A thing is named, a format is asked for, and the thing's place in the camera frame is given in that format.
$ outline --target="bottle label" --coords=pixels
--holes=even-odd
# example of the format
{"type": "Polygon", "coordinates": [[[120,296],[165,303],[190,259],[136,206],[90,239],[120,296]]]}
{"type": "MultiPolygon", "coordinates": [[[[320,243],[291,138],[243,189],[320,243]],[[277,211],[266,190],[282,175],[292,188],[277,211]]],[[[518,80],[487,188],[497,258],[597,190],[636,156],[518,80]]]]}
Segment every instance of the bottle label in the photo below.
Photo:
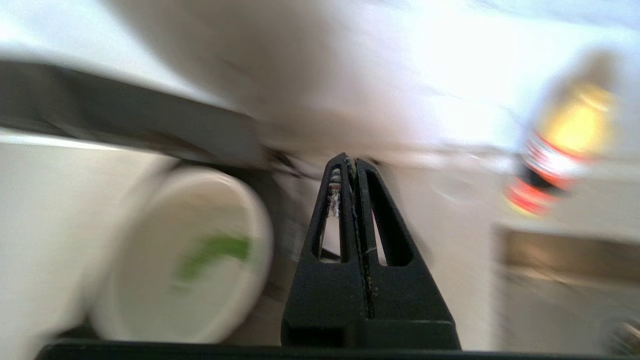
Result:
{"type": "Polygon", "coordinates": [[[514,179],[505,193],[507,200],[526,215],[544,215],[557,197],[531,186],[521,179],[514,179]]]}
{"type": "Polygon", "coordinates": [[[527,142],[523,160],[542,178],[560,188],[585,176],[591,167],[589,158],[568,154],[542,139],[538,133],[534,133],[527,142]]]}

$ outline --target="white surface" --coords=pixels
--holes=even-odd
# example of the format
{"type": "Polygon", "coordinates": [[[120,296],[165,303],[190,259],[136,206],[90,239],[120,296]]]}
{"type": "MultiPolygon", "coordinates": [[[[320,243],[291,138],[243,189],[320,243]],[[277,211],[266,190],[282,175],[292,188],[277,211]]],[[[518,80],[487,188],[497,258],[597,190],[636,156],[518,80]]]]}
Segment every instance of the white surface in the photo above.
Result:
{"type": "Polygon", "coordinates": [[[0,143],[18,145],[48,145],[53,147],[70,147],[74,149],[117,150],[122,147],[107,143],[89,142],[63,138],[61,136],[41,135],[27,131],[19,131],[0,127],[0,143]]]}
{"type": "MultiPolygon", "coordinates": [[[[502,230],[640,242],[637,164],[599,164],[595,176],[581,181],[550,216],[536,220],[506,203],[504,184],[515,167],[501,165],[504,155],[410,154],[410,161],[394,158],[402,166],[378,169],[453,314],[465,350],[501,350],[508,331],[500,324],[502,230]]],[[[328,156],[306,160],[320,165],[328,156]]],[[[305,185],[311,207],[319,183],[305,185]]],[[[325,236],[323,246],[336,252],[337,234],[325,236]]]]}
{"type": "Polygon", "coordinates": [[[0,47],[246,112],[268,143],[333,152],[518,149],[555,82],[608,49],[620,58],[611,153],[637,157],[635,9],[634,0],[8,0],[0,47]]]}
{"type": "Polygon", "coordinates": [[[153,153],[0,144],[0,356],[32,359],[79,320],[81,285],[110,247],[106,213],[171,159],[153,153]]]}
{"type": "Polygon", "coordinates": [[[122,249],[92,311],[98,332],[125,341],[218,342],[251,311],[269,273],[273,233],[258,195],[204,167],[173,173],[128,215],[122,249]],[[176,269],[203,238],[248,238],[245,260],[222,256],[191,282],[176,269]]]}

